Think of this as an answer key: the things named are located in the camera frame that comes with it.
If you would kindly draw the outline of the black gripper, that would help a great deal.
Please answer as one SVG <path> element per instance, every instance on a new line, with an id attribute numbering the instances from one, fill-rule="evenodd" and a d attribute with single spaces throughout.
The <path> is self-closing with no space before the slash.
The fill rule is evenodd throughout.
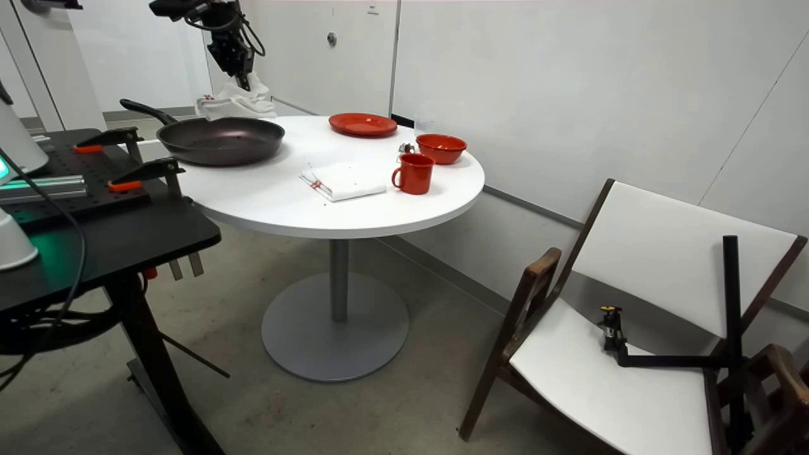
<path id="1" fill-rule="evenodd" d="M 246 82 L 254 74 L 256 59 L 264 53 L 264 41 L 247 23 L 237 2 L 211 2 L 202 13 L 202 25 L 212 42 L 208 51 L 216 64 L 232 75 Z"/>

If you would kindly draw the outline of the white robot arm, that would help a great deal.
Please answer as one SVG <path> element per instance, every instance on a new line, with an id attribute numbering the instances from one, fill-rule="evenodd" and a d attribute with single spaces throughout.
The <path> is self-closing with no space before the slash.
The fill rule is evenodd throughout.
<path id="1" fill-rule="evenodd" d="M 211 36 L 208 51 L 217 69 L 241 88 L 251 85 L 254 64 L 265 53 L 264 41 L 254 30 L 241 0 L 151 0 L 158 17 L 182 21 Z"/>

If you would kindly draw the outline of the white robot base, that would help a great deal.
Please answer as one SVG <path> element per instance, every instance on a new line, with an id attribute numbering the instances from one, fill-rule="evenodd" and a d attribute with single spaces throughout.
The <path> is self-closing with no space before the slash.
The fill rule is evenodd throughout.
<path id="1" fill-rule="evenodd" d="M 48 165 L 11 104 L 0 101 L 0 184 Z M 38 255 L 22 227 L 0 208 L 0 271 L 12 271 Z"/>

